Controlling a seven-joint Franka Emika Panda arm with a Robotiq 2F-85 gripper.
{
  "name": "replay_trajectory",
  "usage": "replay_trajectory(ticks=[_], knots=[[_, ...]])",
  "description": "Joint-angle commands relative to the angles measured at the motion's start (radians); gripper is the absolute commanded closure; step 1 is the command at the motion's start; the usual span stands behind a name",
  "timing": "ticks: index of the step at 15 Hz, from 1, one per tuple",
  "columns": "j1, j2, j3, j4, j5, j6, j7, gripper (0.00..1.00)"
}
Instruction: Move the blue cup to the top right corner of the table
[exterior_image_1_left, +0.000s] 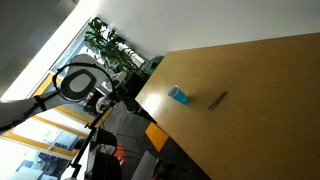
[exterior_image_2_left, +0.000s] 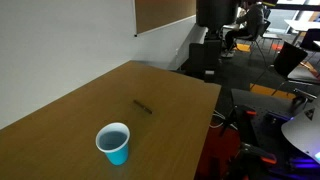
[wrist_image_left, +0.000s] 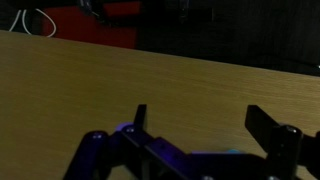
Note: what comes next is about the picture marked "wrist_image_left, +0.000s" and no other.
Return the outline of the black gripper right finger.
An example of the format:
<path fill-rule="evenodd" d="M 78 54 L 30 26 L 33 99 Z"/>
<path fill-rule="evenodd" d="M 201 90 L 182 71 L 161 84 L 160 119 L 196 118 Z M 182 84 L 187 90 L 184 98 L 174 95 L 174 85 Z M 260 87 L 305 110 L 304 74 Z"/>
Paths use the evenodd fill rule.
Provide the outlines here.
<path fill-rule="evenodd" d="M 257 105 L 247 107 L 245 127 L 267 153 L 266 174 L 277 180 L 295 180 L 298 166 L 320 179 L 320 136 L 278 123 Z"/>

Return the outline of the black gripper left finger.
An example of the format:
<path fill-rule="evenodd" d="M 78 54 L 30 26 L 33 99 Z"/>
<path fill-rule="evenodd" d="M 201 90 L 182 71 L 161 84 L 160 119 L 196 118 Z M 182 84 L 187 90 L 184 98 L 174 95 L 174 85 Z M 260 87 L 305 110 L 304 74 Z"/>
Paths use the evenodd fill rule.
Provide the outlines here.
<path fill-rule="evenodd" d="M 134 180 L 185 180 L 185 154 L 163 138 L 147 133 L 147 105 L 137 107 L 134 121 L 113 134 L 86 133 L 63 180 L 108 180 L 112 169 L 124 166 Z"/>

